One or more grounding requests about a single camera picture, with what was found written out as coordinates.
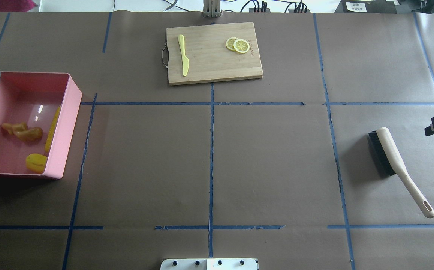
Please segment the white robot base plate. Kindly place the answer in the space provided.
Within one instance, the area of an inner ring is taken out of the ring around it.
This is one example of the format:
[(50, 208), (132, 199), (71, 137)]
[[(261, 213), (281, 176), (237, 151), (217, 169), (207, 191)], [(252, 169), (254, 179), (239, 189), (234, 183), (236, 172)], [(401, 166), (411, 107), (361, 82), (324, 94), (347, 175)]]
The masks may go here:
[(258, 270), (254, 258), (169, 258), (162, 261), (161, 270)]

